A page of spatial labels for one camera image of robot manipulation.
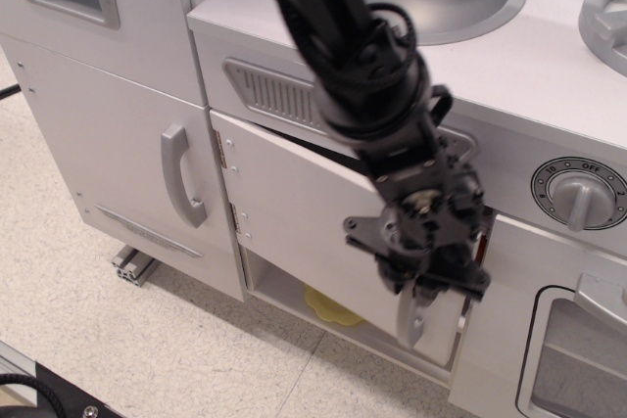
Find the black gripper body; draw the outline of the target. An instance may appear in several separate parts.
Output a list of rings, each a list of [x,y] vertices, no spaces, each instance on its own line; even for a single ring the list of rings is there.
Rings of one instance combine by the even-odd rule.
[[[491,283],[489,273],[474,261],[466,242],[422,248],[390,214],[351,216],[343,225],[347,244],[373,255],[374,260],[381,255],[396,266],[414,270],[416,276],[406,286],[411,286],[415,294],[417,280],[434,280],[446,284],[449,290],[480,301]]]

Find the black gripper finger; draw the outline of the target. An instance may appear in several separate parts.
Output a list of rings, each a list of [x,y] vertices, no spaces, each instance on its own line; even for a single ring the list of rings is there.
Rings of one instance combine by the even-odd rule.
[[[430,306],[440,293],[449,290],[446,284],[434,280],[416,281],[416,305],[420,307]]]
[[[414,270],[396,266],[391,260],[381,255],[375,257],[378,274],[384,285],[394,295],[398,295],[405,285],[416,276]]]

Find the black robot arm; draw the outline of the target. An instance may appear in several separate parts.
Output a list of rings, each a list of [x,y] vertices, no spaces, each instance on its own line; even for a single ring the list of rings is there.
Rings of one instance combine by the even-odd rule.
[[[414,26],[399,33],[385,19],[405,10],[364,0],[276,2],[314,73],[325,131],[352,149],[384,201],[376,217],[346,218],[347,242],[374,256],[393,292],[432,302],[453,290],[481,300],[490,277],[472,245],[484,191],[440,132],[453,98],[431,82]]]

